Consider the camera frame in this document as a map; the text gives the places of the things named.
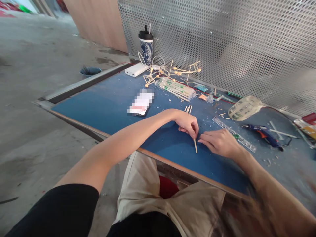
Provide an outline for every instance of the wooden wall panel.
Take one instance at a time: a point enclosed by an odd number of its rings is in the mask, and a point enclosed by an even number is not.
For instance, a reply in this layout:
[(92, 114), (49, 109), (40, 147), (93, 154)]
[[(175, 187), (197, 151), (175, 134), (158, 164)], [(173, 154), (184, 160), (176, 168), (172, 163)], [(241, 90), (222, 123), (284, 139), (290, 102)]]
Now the wooden wall panel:
[(83, 38), (128, 52), (117, 0), (64, 2)]

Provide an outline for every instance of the blue glue gun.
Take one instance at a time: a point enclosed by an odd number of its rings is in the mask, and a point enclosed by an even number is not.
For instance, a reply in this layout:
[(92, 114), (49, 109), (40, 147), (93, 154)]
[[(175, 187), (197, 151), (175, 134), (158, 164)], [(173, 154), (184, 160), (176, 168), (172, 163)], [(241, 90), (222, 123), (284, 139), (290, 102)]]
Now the blue glue gun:
[(270, 133), (267, 132), (264, 126), (253, 126), (251, 124), (243, 125), (243, 127), (248, 128), (251, 131), (260, 133), (261, 138), (263, 138), (272, 147), (277, 147), (280, 151), (284, 151), (284, 148)]

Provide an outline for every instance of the red object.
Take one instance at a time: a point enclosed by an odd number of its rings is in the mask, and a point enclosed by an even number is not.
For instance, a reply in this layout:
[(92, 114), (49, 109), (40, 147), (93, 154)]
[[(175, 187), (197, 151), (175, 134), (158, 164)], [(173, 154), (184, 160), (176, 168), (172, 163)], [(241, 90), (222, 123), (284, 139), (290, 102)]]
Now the red object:
[(7, 14), (5, 11), (0, 10), (0, 17), (10, 17), (10, 18), (16, 18), (16, 16), (11, 15), (11, 14)]
[(309, 115), (306, 115), (302, 117), (302, 119), (311, 125), (316, 125), (316, 123), (314, 123), (316, 121), (316, 113), (311, 113)]
[(64, 3), (64, 0), (57, 0), (57, 3), (63, 12), (69, 13), (68, 8), (66, 4)]
[(163, 199), (171, 198), (179, 192), (178, 186), (166, 177), (159, 176), (160, 179), (160, 196)]
[(13, 10), (13, 11), (22, 12), (18, 4), (12, 4), (12, 3), (7, 3), (7, 2), (2, 2), (2, 1), (0, 1), (0, 8), (3, 8), (5, 10)]
[(264, 135), (260, 130), (258, 130), (257, 132), (260, 133), (261, 138), (266, 138), (266, 137), (268, 137), (267, 135)]

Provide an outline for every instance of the person's left hand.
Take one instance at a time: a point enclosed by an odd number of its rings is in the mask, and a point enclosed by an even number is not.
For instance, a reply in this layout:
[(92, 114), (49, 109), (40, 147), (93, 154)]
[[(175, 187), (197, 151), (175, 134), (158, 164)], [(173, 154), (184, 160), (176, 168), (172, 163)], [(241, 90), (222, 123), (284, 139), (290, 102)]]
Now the person's left hand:
[(174, 121), (179, 125), (179, 131), (189, 134), (193, 139), (198, 137), (199, 127), (196, 117), (182, 110), (177, 110)]

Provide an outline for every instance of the perforated metal panel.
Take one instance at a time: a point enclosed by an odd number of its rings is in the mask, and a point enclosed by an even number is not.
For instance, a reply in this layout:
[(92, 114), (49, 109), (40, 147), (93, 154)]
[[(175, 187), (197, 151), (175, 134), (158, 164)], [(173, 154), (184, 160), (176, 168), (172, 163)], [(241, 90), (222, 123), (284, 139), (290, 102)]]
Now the perforated metal panel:
[(154, 55), (193, 78), (296, 115), (316, 110), (316, 2), (119, 0), (129, 53), (151, 23)]

